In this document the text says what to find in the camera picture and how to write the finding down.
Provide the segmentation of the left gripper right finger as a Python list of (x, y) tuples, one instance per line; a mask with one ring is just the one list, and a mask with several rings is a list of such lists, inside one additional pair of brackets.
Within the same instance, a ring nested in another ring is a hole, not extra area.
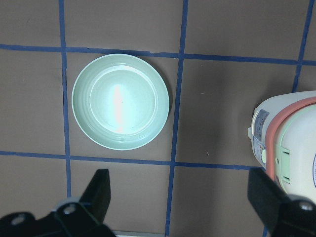
[(247, 197), (270, 236), (316, 235), (316, 204), (307, 197), (286, 194), (264, 170), (249, 170)]

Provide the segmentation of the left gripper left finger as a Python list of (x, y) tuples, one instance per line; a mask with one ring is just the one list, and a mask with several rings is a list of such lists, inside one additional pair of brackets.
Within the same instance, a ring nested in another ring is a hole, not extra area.
[(15, 212), (0, 219), (2, 237), (114, 237), (103, 224), (111, 200), (108, 169), (98, 169), (79, 200), (67, 201), (43, 218)]

